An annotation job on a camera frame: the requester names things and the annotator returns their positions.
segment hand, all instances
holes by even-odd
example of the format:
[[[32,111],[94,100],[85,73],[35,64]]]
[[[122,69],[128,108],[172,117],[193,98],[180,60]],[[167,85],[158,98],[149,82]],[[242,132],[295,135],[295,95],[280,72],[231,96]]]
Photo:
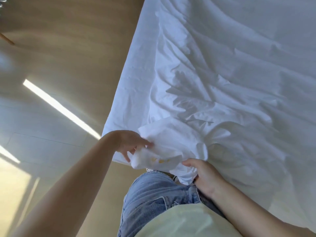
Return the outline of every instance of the hand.
[[[134,131],[113,131],[113,135],[118,137],[118,148],[117,152],[122,153],[125,160],[130,162],[127,152],[134,154],[136,148],[142,148],[145,146],[152,147],[153,143],[149,142],[146,139],[140,137],[140,135]]]
[[[215,169],[215,167],[201,159],[187,159],[182,162],[184,166],[195,167],[197,169],[197,177],[195,178],[195,185],[208,198],[212,199],[212,194],[215,188],[223,183],[226,183],[222,175]]]

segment wooden leg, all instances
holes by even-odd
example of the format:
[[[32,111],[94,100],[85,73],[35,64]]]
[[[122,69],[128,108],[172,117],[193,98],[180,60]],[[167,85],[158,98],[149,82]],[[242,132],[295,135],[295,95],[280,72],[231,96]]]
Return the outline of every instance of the wooden leg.
[[[2,33],[0,33],[0,38],[6,40],[7,42],[10,43],[10,45],[14,45],[14,42],[8,39],[6,36],[4,36]]]

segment tile floor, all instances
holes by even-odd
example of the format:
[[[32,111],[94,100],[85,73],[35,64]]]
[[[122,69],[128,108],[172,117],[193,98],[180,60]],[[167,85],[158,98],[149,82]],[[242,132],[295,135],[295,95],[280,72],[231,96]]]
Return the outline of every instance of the tile floor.
[[[143,1],[4,4],[0,32],[16,45],[0,40],[0,237],[97,141],[24,80],[101,134]],[[78,236],[116,236],[124,195],[142,172],[112,163]]]

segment forearm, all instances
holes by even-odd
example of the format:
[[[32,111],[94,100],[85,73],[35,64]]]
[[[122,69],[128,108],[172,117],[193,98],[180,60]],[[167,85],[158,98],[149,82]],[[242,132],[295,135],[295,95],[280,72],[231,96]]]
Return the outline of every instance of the forearm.
[[[308,229],[282,222],[224,180],[211,198],[244,237],[315,236]]]
[[[111,133],[54,184],[22,222],[14,236],[75,236],[101,187],[116,150]]]

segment person's left arm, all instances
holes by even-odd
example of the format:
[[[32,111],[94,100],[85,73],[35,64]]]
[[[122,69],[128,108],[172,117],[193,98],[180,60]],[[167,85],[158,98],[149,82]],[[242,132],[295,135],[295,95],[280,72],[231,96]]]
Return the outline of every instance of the person's left arm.
[[[133,131],[112,131],[69,169],[33,208],[14,237],[76,236],[109,169],[115,151],[151,145]]]

